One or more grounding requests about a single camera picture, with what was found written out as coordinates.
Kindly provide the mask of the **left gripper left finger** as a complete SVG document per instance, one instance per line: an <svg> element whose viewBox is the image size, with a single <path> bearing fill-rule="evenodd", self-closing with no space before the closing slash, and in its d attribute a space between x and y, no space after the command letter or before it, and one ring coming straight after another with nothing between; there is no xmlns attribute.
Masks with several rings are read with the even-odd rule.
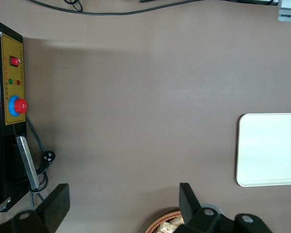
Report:
<svg viewBox="0 0 291 233"><path fill-rule="evenodd" d="M11 220L13 233L54 233L70 209L69 185L59 184L35 209L17 214Z"/></svg>

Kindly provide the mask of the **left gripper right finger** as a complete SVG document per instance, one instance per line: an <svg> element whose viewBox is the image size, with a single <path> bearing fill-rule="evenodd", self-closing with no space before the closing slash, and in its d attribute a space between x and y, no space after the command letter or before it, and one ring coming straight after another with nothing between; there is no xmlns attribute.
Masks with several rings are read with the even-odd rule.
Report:
<svg viewBox="0 0 291 233"><path fill-rule="evenodd" d="M252 214L227 218L218 206L197 200L189 183L179 184L179 209L184 220L177 233L270 233L265 222Z"/></svg>

